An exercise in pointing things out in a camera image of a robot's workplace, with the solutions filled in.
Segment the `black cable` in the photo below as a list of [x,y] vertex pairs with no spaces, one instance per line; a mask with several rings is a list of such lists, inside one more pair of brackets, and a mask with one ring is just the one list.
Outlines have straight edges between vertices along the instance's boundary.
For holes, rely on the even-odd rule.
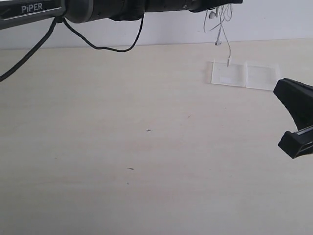
[[2,76],[0,76],[0,82],[7,79],[9,76],[11,76],[13,73],[16,72],[25,62],[36,52],[38,49],[47,41],[47,39],[51,36],[56,24],[59,21],[59,17],[56,17],[53,19],[51,26],[48,30],[48,32],[43,36],[43,38],[40,39],[40,41],[19,61],[17,62],[9,71],[4,73]]
[[85,43],[87,43],[90,47],[92,47],[93,49],[96,49],[96,50],[110,50],[110,51],[114,51],[114,52],[128,52],[130,51],[131,49],[133,49],[140,37],[140,34],[141,34],[141,31],[142,31],[142,26],[143,26],[143,18],[144,18],[144,15],[142,15],[142,18],[141,18],[141,23],[140,23],[140,28],[139,28],[139,31],[138,31],[138,34],[137,34],[137,37],[134,41],[134,43],[128,48],[128,49],[125,49],[125,50],[118,50],[118,49],[114,49],[114,48],[111,48],[111,47],[97,47],[95,46],[94,44],[92,44],[90,41],[88,41],[88,39],[86,37],[84,37],[81,33],[77,32],[75,29],[73,29],[69,24],[68,22],[66,21],[65,18],[63,18],[63,23],[65,24],[65,26],[74,34],[76,34],[78,37],[80,37],[81,39],[83,39],[85,41]]

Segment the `black motor joint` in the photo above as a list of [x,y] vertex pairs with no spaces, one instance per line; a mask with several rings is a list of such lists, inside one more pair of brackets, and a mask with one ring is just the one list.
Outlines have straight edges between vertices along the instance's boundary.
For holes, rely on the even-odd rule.
[[103,18],[114,21],[139,20],[145,12],[201,12],[243,0],[69,0],[66,17],[74,23]]

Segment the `robotic arm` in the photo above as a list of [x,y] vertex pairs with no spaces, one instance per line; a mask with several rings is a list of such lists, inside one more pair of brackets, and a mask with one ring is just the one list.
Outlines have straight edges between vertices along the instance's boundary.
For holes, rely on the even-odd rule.
[[64,16],[73,23],[135,21],[145,12],[201,12],[243,0],[0,0],[0,29]]

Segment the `white wall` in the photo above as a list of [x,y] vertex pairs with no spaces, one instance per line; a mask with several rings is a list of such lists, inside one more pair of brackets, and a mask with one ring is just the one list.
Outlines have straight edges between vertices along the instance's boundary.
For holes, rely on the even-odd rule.
[[[0,234],[312,235],[313,156],[278,148],[295,125],[272,92],[208,84],[227,50],[40,50],[0,84]],[[312,54],[233,43],[311,85]]]
[[[244,0],[234,6],[234,17],[225,24],[231,41],[291,39],[313,37],[313,1]],[[190,12],[150,13],[146,15],[140,45],[213,42],[216,32],[205,34],[205,14]],[[45,34],[51,20],[0,31],[0,48],[31,47]],[[217,21],[208,23],[208,28]],[[75,25],[92,42],[103,46],[132,44],[139,22],[115,23],[105,19]],[[62,25],[58,25],[44,47],[85,47]]]

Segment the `table surface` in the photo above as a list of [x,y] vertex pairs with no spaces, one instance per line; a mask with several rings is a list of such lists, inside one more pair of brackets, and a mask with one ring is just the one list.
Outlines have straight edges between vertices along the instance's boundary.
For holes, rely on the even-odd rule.
[[[313,83],[313,40],[233,43]],[[25,51],[0,51],[6,71]],[[311,235],[313,157],[272,92],[212,85],[227,46],[43,49],[0,84],[0,234]]]

